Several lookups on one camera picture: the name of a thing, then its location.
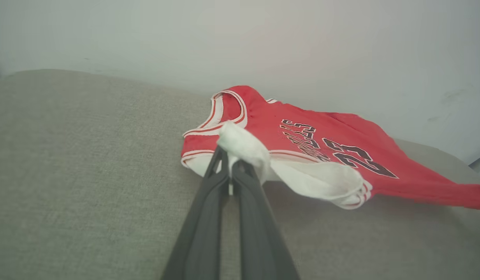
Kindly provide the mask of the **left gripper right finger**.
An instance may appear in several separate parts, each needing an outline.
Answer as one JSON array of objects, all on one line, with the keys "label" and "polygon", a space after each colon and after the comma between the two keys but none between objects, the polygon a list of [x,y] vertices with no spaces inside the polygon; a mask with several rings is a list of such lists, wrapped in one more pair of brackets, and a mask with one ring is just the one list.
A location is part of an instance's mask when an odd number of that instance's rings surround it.
[{"label": "left gripper right finger", "polygon": [[299,280],[254,167],[234,163],[232,182],[239,198],[242,280]]}]

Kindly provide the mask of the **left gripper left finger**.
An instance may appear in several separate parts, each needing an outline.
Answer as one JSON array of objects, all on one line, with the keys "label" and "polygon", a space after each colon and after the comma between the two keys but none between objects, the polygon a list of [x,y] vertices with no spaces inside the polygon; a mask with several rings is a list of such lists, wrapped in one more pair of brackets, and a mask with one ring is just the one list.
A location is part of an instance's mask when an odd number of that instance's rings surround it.
[{"label": "left gripper left finger", "polygon": [[229,191],[229,160],[217,147],[165,266],[163,280],[218,280],[222,204]]}]

